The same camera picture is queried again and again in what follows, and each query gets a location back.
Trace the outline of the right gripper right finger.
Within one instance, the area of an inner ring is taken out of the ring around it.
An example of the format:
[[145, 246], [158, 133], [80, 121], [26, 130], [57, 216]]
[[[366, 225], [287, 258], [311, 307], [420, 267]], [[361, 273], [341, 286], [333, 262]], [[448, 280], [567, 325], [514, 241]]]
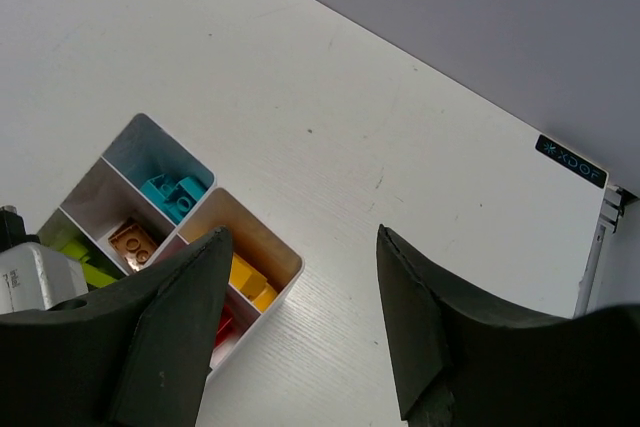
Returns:
[[400, 416], [410, 426], [635, 426], [639, 309], [574, 319], [501, 299], [388, 227], [377, 277]]

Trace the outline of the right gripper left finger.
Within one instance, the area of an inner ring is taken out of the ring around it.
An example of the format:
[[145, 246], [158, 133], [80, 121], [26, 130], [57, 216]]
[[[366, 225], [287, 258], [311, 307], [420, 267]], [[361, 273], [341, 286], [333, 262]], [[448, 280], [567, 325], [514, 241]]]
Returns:
[[48, 310], [1, 318], [5, 426], [192, 426], [230, 275], [218, 227]]

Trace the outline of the lime green lego brick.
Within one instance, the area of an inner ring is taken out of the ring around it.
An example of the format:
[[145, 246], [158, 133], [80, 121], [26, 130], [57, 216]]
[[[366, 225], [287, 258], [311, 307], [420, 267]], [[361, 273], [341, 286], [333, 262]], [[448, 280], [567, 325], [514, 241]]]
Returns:
[[90, 291], [109, 286], [124, 277], [107, 255], [84, 234], [71, 230], [59, 231], [49, 245], [80, 263]]

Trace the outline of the red lego brick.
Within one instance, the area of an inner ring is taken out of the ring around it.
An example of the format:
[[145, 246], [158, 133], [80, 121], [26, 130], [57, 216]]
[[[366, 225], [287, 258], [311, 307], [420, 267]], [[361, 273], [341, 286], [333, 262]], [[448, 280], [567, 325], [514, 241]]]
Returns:
[[215, 336], [214, 349], [218, 349], [225, 343], [235, 341], [239, 336], [240, 323], [239, 318], [233, 306], [226, 303], [223, 306], [217, 332]]

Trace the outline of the teal curved lego brick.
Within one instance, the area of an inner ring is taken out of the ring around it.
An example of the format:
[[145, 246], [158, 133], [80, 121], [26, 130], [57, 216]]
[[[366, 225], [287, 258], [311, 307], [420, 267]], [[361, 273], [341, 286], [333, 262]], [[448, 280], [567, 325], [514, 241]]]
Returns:
[[140, 191], [175, 224], [182, 222], [206, 192], [193, 176], [176, 181], [168, 174], [148, 179]]

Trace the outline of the yellow lego brick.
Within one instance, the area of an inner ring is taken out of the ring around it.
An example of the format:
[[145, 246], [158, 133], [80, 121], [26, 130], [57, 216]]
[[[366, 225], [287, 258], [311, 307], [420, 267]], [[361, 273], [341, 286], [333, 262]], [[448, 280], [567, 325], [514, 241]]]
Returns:
[[236, 253], [232, 257], [229, 281], [262, 313], [278, 295], [267, 278]]

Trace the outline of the brown lego brick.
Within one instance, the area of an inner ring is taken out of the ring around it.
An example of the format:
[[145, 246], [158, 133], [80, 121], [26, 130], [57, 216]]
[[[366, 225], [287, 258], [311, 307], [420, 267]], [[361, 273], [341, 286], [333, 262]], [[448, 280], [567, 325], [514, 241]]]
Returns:
[[107, 235], [107, 242], [126, 275], [142, 270], [158, 248], [151, 234], [132, 217], [116, 226]]

